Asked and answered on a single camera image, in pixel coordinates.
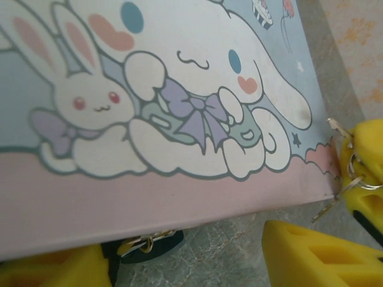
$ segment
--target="pink heart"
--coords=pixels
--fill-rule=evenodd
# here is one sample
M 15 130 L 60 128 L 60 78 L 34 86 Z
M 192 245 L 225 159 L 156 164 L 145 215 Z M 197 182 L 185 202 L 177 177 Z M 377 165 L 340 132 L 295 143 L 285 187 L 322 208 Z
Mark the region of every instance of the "pink heart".
M 88 18 L 92 30 L 109 47 L 117 51 L 129 51 L 134 46 L 134 39 L 126 32 L 117 32 L 107 19 L 98 14 Z
M 246 94 L 252 94 L 258 88 L 257 82 L 253 78 L 245 80 L 244 77 L 239 76 L 238 84 Z

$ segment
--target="star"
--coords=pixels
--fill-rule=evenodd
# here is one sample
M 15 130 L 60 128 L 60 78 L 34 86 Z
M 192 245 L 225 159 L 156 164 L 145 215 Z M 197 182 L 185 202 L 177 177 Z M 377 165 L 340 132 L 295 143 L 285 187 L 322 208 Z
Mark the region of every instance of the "star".
M 296 133 L 291 133 L 292 135 L 293 135 L 293 144 L 295 144 L 296 146 L 298 146 L 298 148 L 299 148 L 299 146 L 302 144 L 301 142 L 300 142 L 300 140 L 299 140 L 299 138 L 298 138 L 298 134 L 296 134 Z
M 302 63 L 300 63 L 299 61 L 297 61 L 297 67 L 298 67 L 298 70 L 303 73 L 305 70 L 303 69 L 302 67 Z

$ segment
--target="white cartoon bunny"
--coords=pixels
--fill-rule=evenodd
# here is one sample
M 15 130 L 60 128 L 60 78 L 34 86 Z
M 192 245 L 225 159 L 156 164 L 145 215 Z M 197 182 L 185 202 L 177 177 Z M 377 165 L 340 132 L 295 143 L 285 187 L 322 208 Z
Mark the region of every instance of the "white cartoon bunny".
M 42 137 L 43 162 L 57 172 L 80 169 L 100 177 L 145 171 L 127 140 L 125 124 L 134 116 L 132 100 L 123 87 L 103 75 L 92 38 L 79 19 L 63 5 L 53 5 L 58 29 L 84 68 L 73 74 L 52 35 L 27 8 L 2 1 L 0 10 L 2 32 L 53 88 L 57 113 L 31 112 L 31 125 Z
M 131 0 L 113 5 L 102 0 L 94 0 L 92 5 L 69 2 L 89 25 L 98 46 L 124 63 L 126 79 L 142 100 L 159 101 L 164 111 L 175 115 L 180 105 L 172 111 L 169 104 L 174 106 L 177 97 L 185 102 L 186 97 L 178 93 L 164 99 L 162 92 L 167 83 L 176 83 L 192 97 L 207 101 L 218 95 L 230 115 L 230 130 L 246 128 L 246 121 L 256 122 L 250 135 L 239 139 L 245 144 L 229 135 L 220 142 L 223 148 L 217 149 L 212 137 L 184 144 L 169 140 L 158 125 L 134 119 L 129 123 L 132 142 L 154 168 L 162 172 L 181 169 L 199 176 L 230 172 L 244 178 L 264 164 L 272 170 L 288 165 L 290 144 L 279 120 L 264 108 L 252 110 L 249 119 L 246 104 L 257 103 L 266 95 L 298 129 L 310 126 L 311 111 L 305 98 L 278 72 L 257 35 L 235 13 L 208 0 Z M 129 35 L 132 45 L 125 49 L 115 45 L 117 35 Z

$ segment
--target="pink inner ear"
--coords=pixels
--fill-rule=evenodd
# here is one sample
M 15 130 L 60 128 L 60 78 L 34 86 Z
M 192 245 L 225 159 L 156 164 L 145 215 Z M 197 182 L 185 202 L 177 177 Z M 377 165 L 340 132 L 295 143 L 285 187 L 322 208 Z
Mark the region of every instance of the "pink inner ear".
M 76 46 L 77 50 L 88 60 L 92 67 L 96 67 L 95 60 L 92 56 L 92 52 L 84 38 L 84 35 L 81 33 L 79 28 L 76 27 L 73 23 L 66 24 L 66 30 L 68 35 L 72 40 L 73 44 Z
M 24 43 L 31 48 L 33 52 L 43 58 L 52 70 L 54 70 L 54 65 L 48 53 L 47 47 L 44 45 L 44 41 L 35 29 L 26 20 L 21 19 L 20 17 L 15 17 L 13 23 L 16 31 L 19 33 Z

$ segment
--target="rabbit ear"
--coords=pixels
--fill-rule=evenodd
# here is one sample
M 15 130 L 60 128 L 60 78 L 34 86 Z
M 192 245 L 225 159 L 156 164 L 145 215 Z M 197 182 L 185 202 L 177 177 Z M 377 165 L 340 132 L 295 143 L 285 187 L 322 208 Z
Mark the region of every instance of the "rabbit ear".
M 94 41 L 79 18 L 61 4 L 53 5 L 53 14 L 65 42 L 91 74 L 102 73 Z
M 0 30 L 46 80 L 66 77 L 62 53 L 42 23 L 16 1 L 0 1 Z

